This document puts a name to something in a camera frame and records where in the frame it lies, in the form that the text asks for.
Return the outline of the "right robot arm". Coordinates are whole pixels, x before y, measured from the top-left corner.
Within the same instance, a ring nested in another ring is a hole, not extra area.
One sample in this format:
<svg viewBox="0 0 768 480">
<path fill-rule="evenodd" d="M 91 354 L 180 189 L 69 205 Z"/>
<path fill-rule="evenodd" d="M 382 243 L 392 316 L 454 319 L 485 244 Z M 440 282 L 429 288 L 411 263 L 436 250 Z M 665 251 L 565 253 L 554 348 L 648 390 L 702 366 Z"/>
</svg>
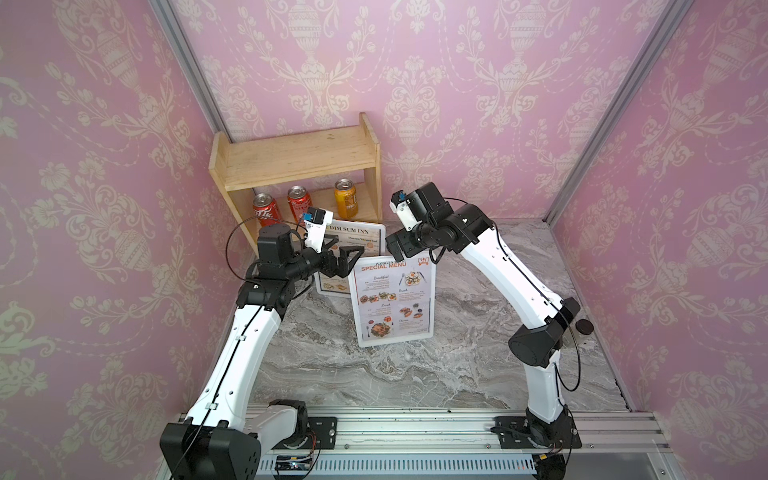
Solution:
<svg viewBox="0 0 768 480">
<path fill-rule="evenodd" d="M 386 238 L 395 260 L 428 253 L 438 263 L 444 253 L 456 253 L 508 301 L 522 321 L 508 347 L 525 369 L 528 439 L 553 451 L 574 447 L 576 427 L 563 395 L 560 359 L 563 336 L 580 312 L 578 301 L 562 298 L 540 281 L 478 206 L 463 203 L 453 208 L 432 182 L 411 193 L 393 193 L 390 208 L 402 224 Z"/>
</svg>

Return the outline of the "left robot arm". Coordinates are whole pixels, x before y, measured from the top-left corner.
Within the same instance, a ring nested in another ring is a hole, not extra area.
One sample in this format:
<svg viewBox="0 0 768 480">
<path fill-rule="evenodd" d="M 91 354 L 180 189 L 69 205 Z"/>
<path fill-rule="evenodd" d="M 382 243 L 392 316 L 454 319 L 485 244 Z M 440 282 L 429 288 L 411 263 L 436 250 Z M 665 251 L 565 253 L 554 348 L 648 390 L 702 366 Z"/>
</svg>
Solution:
<svg viewBox="0 0 768 480">
<path fill-rule="evenodd" d="M 258 258 L 236 299 L 231 329 L 215 367 L 183 420 L 159 440 L 174 479 L 252 479 L 263 453 L 311 442 L 304 402 L 276 400 L 246 426 L 251 391 L 268 346 L 297 297 L 296 285 L 321 273 L 347 277 L 365 249 L 339 246 L 324 222 L 307 222 L 299 246 L 286 224 L 262 228 Z"/>
</svg>

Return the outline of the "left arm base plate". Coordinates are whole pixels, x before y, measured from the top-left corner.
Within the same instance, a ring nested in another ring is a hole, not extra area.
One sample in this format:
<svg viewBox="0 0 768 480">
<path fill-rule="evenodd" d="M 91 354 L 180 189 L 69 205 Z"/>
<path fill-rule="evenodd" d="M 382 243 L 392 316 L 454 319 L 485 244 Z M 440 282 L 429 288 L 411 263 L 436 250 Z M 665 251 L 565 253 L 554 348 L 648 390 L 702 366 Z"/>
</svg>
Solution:
<svg viewBox="0 0 768 480">
<path fill-rule="evenodd" d="M 333 450 L 336 445 L 338 418 L 310 416 L 302 429 L 288 440 L 278 443 L 275 450 Z"/>
</svg>

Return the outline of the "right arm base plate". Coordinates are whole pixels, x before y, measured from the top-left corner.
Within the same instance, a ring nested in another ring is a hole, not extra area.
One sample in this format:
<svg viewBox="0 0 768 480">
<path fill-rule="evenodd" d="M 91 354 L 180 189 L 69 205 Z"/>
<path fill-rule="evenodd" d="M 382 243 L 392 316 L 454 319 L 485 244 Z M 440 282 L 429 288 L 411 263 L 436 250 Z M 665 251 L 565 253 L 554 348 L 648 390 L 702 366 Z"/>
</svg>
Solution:
<svg viewBox="0 0 768 480">
<path fill-rule="evenodd" d="M 536 417 L 498 416 L 490 431 L 497 436 L 502 449 L 559 451 L 582 447 L 579 432 L 568 415 L 552 423 Z"/>
</svg>

